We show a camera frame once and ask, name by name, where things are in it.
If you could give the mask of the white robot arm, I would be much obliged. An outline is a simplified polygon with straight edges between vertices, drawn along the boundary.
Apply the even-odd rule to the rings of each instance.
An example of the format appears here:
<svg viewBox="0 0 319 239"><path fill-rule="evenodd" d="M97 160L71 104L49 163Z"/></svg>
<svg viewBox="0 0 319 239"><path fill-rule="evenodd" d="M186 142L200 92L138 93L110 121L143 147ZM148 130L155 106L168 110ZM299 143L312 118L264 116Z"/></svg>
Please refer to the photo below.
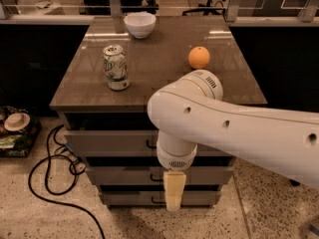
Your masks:
<svg viewBox="0 0 319 239"><path fill-rule="evenodd" d="M180 209L184 171L200 144L319 189L318 114L233 105L222 96L216 75L195 70L149 100L167 210Z"/></svg>

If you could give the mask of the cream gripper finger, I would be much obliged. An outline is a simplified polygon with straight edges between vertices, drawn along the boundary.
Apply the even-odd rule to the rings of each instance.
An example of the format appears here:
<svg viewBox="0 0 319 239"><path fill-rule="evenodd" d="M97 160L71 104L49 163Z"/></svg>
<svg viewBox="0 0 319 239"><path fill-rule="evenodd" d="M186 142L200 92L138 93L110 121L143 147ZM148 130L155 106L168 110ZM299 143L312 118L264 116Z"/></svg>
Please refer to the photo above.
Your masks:
<svg viewBox="0 0 319 239"><path fill-rule="evenodd" d="M178 211L186 183L186 174L182 171L165 171L163 173L163 188L166 209Z"/></svg>

